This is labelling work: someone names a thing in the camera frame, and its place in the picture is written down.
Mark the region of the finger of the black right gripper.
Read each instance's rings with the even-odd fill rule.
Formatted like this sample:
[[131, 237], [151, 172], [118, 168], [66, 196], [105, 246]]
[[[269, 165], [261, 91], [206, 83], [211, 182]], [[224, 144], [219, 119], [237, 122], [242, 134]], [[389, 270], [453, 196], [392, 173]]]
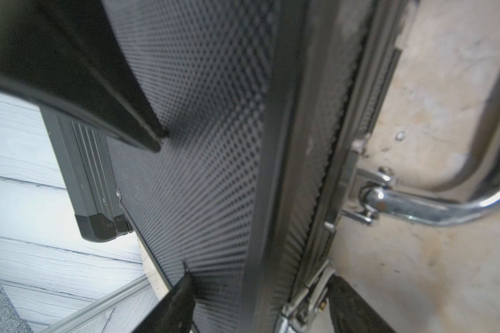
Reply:
[[147, 151], [168, 134], [101, 1], [0, 1], [0, 92]]

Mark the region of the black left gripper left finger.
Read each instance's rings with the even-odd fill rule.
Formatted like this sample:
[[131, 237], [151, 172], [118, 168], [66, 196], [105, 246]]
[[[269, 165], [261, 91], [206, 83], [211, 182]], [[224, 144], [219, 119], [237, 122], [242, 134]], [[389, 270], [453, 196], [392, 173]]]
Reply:
[[170, 292], [133, 330], [133, 333], [190, 332], [196, 305], [196, 288], [189, 273], [178, 281]]

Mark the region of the black poker case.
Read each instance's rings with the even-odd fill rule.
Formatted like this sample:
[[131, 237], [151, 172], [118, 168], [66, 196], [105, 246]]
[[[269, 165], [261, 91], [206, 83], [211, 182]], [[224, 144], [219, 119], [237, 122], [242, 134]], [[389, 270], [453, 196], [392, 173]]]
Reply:
[[106, 136], [51, 108], [41, 107], [40, 113], [82, 238], [104, 243], [132, 233]]
[[500, 77], [467, 178], [403, 190], [361, 156], [417, 1], [105, 1], [168, 137], [109, 150], [124, 211], [196, 332], [304, 332], [336, 226], [388, 215], [459, 226], [500, 208]]

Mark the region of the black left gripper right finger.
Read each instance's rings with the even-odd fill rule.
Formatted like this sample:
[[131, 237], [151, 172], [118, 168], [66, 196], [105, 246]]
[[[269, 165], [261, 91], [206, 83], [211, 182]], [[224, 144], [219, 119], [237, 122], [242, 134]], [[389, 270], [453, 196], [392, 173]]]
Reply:
[[395, 330], [342, 277], [328, 282], [330, 315], [335, 333], [395, 333]]

